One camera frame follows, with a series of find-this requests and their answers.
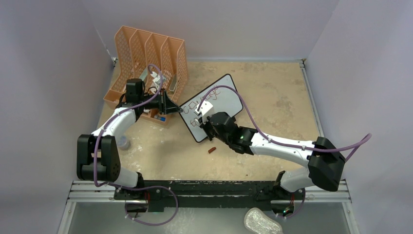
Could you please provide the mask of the brown marker cap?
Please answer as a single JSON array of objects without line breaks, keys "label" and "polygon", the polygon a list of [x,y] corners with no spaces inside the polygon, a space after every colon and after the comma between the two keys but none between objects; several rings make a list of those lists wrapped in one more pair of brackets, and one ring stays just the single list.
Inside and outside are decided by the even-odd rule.
[{"label": "brown marker cap", "polygon": [[208,150],[208,153],[211,154],[212,152],[214,152],[216,150],[216,147],[212,147],[211,149]]}]

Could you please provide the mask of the black framed whiteboard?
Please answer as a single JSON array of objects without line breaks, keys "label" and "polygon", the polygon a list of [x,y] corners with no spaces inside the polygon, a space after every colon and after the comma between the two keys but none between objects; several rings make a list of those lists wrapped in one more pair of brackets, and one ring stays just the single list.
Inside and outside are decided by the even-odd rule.
[{"label": "black framed whiteboard", "polygon": [[180,105],[183,111],[179,115],[197,143],[207,138],[206,133],[195,121],[197,118],[195,110],[203,97],[213,105],[216,112],[226,112],[231,117],[243,110],[243,104],[232,89],[237,89],[235,82],[231,74],[225,74]]}]

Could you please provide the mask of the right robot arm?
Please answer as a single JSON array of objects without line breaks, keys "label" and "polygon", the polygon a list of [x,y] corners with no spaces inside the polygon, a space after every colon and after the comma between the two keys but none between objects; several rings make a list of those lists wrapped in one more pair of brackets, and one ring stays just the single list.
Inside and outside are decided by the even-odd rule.
[{"label": "right robot arm", "polygon": [[197,117],[209,140],[217,138],[239,154],[273,156],[301,165],[299,169],[279,173],[273,186],[277,197],[286,198],[310,186],[330,192],[338,190],[345,158],[327,138],[301,141],[295,148],[294,140],[262,135],[257,129],[238,126],[235,118],[226,112]]}]

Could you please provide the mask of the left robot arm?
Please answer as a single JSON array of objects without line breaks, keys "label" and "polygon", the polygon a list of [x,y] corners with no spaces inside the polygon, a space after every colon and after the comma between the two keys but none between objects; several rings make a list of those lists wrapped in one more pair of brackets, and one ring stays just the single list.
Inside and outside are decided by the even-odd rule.
[{"label": "left robot arm", "polygon": [[164,89],[155,94],[145,93],[145,84],[138,78],[127,80],[126,91],[121,95],[113,115],[91,134],[77,139],[76,174],[81,180],[93,181],[96,187],[114,184],[126,187],[132,199],[145,194],[143,177],[121,166],[117,142],[144,110],[156,109],[162,115],[182,112]]}]

